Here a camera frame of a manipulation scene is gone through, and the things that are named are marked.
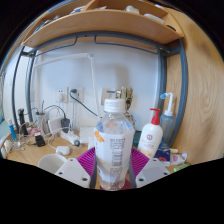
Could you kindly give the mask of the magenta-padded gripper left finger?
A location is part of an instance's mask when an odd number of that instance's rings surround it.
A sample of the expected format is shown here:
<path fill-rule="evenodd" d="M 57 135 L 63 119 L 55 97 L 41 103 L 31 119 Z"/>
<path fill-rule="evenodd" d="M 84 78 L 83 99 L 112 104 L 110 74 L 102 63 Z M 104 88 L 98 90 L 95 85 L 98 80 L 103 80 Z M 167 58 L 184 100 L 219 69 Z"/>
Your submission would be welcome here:
<path fill-rule="evenodd" d="M 97 179 L 95 148 L 78 158 L 69 158 L 56 171 L 56 175 L 81 187 L 94 189 Z"/>

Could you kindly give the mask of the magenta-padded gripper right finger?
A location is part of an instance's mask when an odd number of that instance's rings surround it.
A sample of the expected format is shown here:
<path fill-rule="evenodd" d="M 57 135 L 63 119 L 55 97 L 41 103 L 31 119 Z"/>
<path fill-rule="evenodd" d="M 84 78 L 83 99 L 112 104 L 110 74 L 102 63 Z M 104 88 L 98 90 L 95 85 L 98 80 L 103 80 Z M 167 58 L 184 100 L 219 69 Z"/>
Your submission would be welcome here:
<path fill-rule="evenodd" d="M 137 149 L 131 150 L 129 181 L 131 188 L 140 188 L 170 174 L 157 158 L 148 158 Z"/>

